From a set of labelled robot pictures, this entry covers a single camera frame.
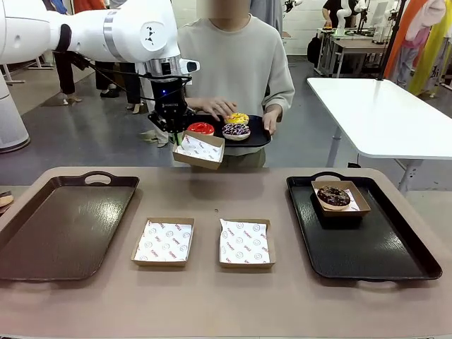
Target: black tray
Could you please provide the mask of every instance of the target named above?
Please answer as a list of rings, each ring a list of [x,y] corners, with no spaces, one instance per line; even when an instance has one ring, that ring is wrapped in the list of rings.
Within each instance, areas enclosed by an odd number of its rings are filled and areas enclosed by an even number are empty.
[[[87,183],[93,175],[110,183]],[[106,172],[51,178],[0,232],[0,279],[82,280],[96,273],[138,182]]]
[[[198,114],[190,118],[190,124],[195,122],[206,122],[215,128],[215,136],[223,138],[222,128],[225,122],[220,118],[221,121],[216,121],[211,115]],[[257,115],[249,116],[249,129],[251,130],[251,135],[249,138],[243,141],[231,141],[226,140],[225,147],[263,147],[271,142],[270,134],[263,129],[262,117]]]
[[[325,218],[311,185],[324,175],[354,182],[371,211],[363,218]],[[373,179],[322,172],[289,177],[287,185],[312,268],[319,275],[368,281],[441,276],[435,258]]]

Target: yellow frosted donut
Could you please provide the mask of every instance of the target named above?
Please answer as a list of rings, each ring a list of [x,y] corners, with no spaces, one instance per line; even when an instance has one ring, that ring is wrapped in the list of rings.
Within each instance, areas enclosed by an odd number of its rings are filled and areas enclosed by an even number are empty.
[[[245,124],[249,123],[249,117],[243,113],[234,113],[225,120],[226,124]]]

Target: cardboard box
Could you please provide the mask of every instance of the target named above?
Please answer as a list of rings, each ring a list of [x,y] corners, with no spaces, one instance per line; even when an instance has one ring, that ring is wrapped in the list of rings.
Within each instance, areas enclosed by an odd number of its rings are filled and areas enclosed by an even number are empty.
[[[353,184],[353,182],[335,180],[330,182],[318,181],[311,183],[312,188],[314,189],[314,193],[316,189],[321,189],[324,186],[337,187],[338,189],[342,190],[349,189],[359,208],[359,210],[329,210],[327,208],[324,208],[320,204],[320,199],[316,194],[320,209],[322,210],[323,215],[325,215],[326,217],[362,217],[370,211],[369,204],[366,202],[361,192],[359,192],[359,189],[355,186],[355,184]]]
[[[218,258],[220,262],[220,266],[224,268],[271,268],[276,263],[276,254],[275,254],[275,244],[273,241],[272,229],[270,225],[270,220],[267,219],[223,219],[225,221],[232,222],[249,222],[254,224],[265,224],[267,226],[267,245],[268,245],[268,255],[270,258],[270,262],[268,263],[225,263],[221,261],[221,233],[222,233],[222,225],[220,223],[220,245],[218,250]]]
[[[209,145],[220,147],[221,148],[221,156],[220,161],[209,161],[204,159],[199,159],[197,157],[191,157],[188,155],[184,155],[177,152],[177,144],[174,144],[174,147],[172,149],[172,155],[174,160],[179,162],[184,162],[186,164],[192,165],[192,166],[199,166],[199,167],[205,167],[210,170],[217,170],[219,166],[221,165],[221,162],[223,161],[223,155],[225,154],[225,139],[218,138],[216,136],[207,136],[205,134],[200,134],[192,131],[185,131],[182,134],[182,140],[184,140],[185,136],[191,136],[195,139],[198,139],[200,141],[203,141],[205,143],[208,143]]]
[[[136,256],[136,252],[138,250],[138,246],[140,244],[141,241],[141,237],[143,236],[143,233],[145,231],[146,225],[148,224],[148,222],[152,222],[152,223],[162,223],[162,224],[180,224],[180,225],[191,225],[191,236],[190,236],[190,240],[189,240],[189,248],[187,251],[187,256],[186,256],[186,260],[185,261],[141,261],[141,260],[136,260],[135,256]],[[195,220],[193,218],[148,218],[146,220],[146,223],[143,227],[143,231],[140,233],[140,237],[138,238],[135,247],[133,248],[132,251],[132,261],[134,263],[136,263],[139,266],[176,266],[176,267],[184,267],[186,265],[186,262],[189,260],[189,255],[190,255],[190,248],[191,248],[191,241],[193,240],[193,235],[194,235],[194,223]]]

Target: black pants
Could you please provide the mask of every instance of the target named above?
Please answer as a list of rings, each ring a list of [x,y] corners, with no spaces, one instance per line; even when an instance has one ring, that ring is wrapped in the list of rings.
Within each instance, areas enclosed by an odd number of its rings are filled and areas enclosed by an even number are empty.
[[[119,64],[121,72],[135,73],[135,64]],[[126,86],[127,102],[129,104],[137,105],[141,102],[141,90],[140,90],[140,78],[138,76],[132,76],[123,74],[124,84]]]
[[[76,87],[73,84],[72,63],[70,59],[62,53],[54,53],[54,58],[61,91],[66,95],[74,94]]]
[[[96,61],[95,65],[102,70],[106,70],[101,71],[102,73],[96,72],[96,88],[98,90],[108,90],[108,86],[114,80],[114,74],[109,72],[113,71],[114,62]]]

